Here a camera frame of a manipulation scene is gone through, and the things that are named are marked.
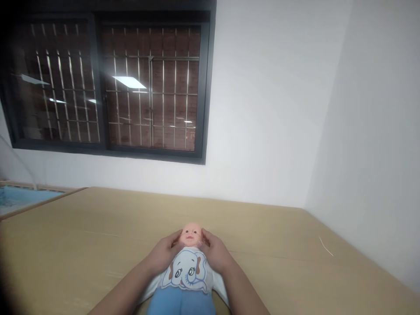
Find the window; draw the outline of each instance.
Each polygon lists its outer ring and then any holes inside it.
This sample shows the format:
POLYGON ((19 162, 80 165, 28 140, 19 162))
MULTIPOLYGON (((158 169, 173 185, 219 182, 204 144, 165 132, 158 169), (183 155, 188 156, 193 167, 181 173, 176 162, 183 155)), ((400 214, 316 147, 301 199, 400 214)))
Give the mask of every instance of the window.
POLYGON ((204 164, 210 4, 21 21, 2 73, 13 146, 204 164))

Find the window sill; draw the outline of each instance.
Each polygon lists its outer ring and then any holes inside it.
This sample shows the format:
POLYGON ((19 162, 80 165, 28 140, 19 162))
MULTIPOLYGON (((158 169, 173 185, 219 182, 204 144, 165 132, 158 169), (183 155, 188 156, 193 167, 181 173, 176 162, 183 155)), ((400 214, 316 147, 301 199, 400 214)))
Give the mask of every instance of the window sill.
POLYGON ((116 158, 137 158, 157 161, 205 165, 206 159, 195 152, 138 147, 111 146, 106 150, 101 144, 66 143, 35 139, 20 139, 12 143, 14 149, 52 151, 74 154, 103 155, 116 158))

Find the hand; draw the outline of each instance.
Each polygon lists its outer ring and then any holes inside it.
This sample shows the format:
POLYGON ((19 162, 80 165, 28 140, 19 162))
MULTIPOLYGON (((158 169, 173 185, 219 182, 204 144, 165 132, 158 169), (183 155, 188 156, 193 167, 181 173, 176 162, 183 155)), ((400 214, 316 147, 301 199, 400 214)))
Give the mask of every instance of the hand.
POLYGON ((184 244, 178 242, 181 233, 182 230, 179 230, 161 239, 143 260, 154 276, 164 272, 175 256, 184 248, 184 244))
POLYGON ((202 229, 201 232, 203 234, 203 242, 200 246, 201 251, 206 255, 210 267, 214 271, 223 274, 229 266, 235 263, 235 260, 220 238, 205 229, 202 229))

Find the cable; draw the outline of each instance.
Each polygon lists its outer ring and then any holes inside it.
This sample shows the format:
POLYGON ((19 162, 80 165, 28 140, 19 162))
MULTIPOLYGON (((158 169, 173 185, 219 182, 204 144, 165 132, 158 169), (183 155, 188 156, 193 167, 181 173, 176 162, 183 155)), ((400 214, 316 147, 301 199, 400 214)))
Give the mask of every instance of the cable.
POLYGON ((34 174, 31 172, 31 170, 26 166, 26 164, 22 161, 21 157, 13 150, 13 148, 9 145, 9 143, 7 143, 6 139, 3 138, 2 135, 0 135, 0 138, 3 140, 3 142, 6 144, 6 147, 9 149, 9 151, 18 159, 18 161, 23 165, 23 167, 26 169, 26 171, 28 171, 31 179, 32 179, 32 184, 34 186, 34 190, 38 190, 37 186, 36 186, 36 182, 35 182, 35 176, 34 174))

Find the cartoon elephant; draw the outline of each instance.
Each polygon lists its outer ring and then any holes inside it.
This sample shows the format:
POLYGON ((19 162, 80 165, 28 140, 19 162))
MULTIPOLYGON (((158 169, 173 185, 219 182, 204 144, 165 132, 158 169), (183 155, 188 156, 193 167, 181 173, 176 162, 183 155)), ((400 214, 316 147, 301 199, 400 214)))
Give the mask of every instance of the cartoon elephant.
POLYGON ((201 252, 182 250, 166 270, 162 280, 162 288, 179 287, 184 290, 202 290, 207 293, 206 257, 201 252))

